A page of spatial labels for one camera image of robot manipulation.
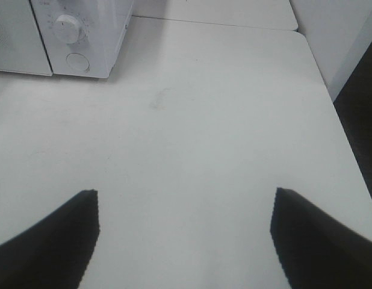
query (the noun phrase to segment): white wall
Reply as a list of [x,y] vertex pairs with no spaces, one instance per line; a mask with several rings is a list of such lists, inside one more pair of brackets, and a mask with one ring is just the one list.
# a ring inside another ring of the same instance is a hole
[[372,0],[291,0],[334,101],[372,41]]

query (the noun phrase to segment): black object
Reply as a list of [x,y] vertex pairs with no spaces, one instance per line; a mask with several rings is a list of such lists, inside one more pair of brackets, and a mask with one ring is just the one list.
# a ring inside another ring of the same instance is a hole
[[270,232],[293,289],[372,288],[372,242],[295,191],[277,189]]
[[82,191],[0,245],[0,289],[78,288],[99,232],[98,193]]

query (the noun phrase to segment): white table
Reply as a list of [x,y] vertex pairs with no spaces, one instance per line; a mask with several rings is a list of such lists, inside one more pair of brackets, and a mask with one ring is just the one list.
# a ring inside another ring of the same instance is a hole
[[298,28],[289,0],[135,0],[134,15],[279,30]]
[[289,288],[276,187],[372,240],[372,201],[306,40],[133,18],[107,81],[0,73],[0,243],[99,190],[81,288]]

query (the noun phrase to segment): microwave dial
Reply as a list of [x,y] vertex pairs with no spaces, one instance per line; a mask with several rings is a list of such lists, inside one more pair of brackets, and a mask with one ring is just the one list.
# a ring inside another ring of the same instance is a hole
[[57,39],[66,44],[73,44],[85,37],[84,24],[74,16],[62,14],[55,20],[52,30]]

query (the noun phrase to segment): white microwave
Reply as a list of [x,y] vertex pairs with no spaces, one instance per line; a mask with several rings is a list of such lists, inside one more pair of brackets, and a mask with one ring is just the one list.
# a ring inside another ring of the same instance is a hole
[[134,0],[0,0],[0,70],[107,78]]

